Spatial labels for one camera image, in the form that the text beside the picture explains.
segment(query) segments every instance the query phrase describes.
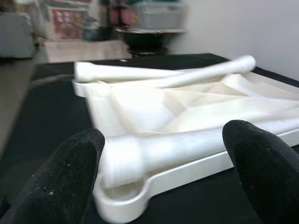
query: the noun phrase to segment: floor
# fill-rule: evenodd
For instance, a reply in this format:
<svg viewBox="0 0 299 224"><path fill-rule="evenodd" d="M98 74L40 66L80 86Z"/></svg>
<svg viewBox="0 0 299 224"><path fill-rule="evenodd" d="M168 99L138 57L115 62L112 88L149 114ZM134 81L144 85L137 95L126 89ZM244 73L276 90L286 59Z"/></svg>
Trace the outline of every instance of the floor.
<svg viewBox="0 0 299 224"><path fill-rule="evenodd" d="M26 90L32 71L37 63L52 63L77 60L105 60L129 58L125 47L120 41L107 41L97 44L99 46L95 54L95 48L88 50L73 50L69 52L70 44L66 48L55 43L48 44L48 50L39 50L33 59L16 60L13 63L0 65L0 158L5 148L5 143L12 131L14 121L18 116L21 103L26 96Z"/></svg>

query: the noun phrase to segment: white plastic bone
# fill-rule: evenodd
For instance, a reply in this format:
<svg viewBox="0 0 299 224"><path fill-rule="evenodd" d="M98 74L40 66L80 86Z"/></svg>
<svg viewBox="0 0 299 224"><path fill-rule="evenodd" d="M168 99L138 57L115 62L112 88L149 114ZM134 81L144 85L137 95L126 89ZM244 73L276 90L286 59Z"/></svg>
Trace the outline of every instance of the white plastic bone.
<svg viewBox="0 0 299 224"><path fill-rule="evenodd" d="M198 70L158 79L131 81L124 83L111 84L112 86L131 85L148 88L173 88L189 85L200 80L211 79L229 73L246 73L253 70L256 66L254 57L250 55L239 57L229 62L211 65Z"/></svg>

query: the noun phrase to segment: white plastic tray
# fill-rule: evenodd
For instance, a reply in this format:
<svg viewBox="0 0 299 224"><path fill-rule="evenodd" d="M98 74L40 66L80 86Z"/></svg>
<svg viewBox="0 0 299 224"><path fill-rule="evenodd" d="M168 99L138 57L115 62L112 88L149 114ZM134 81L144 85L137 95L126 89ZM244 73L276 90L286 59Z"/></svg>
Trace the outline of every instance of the white plastic tray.
<svg viewBox="0 0 299 224"><path fill-rule="evenodd" d="M111 89L101 82L74 82L74 89L86 97L93 125L106 138L207 130L232 119L245 119L277 134L290 146L299 144L299 90L254 73L225 75L172 89ZM127 223L144 212L152 196L231 167L223 145L216 154L113 189L103 187L99 170L93 196L104 220Z"/></svg>

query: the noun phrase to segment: black table surface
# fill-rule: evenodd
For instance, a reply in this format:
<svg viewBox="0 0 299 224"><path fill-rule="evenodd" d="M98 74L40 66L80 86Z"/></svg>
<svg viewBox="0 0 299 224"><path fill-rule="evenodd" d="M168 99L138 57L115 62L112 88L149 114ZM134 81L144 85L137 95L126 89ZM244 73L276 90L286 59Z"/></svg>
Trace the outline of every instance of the black table surface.
<svg viewBox="0 0 299 224"><path fill-rule="evenodd" d="M96 64L188 69L225 61L212 54L136 58ZM73 63L42 64L33 79L72 74ZM257 68L255 73L299 87L299 82ZM92 127L83 98L74 94L70 80L56 81L28 90L14 130L0 163L1 197L13 201L24 183L64 139ZM106 223L91 200L85 224ZM135 224L261 224L248 202L233 169L164 192L150 199Z"/></svg>

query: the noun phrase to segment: red poster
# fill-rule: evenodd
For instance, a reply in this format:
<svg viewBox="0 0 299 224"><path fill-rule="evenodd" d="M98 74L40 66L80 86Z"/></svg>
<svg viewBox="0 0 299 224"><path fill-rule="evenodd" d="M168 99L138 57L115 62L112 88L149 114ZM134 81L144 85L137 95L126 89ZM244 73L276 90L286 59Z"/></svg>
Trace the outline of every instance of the red poster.
<svg viewBox="0 0 299 224"><path fill-rule="evenodd" d="M84 25L85 9L50 7L51 22L55 39L80 40Z"/></svg>

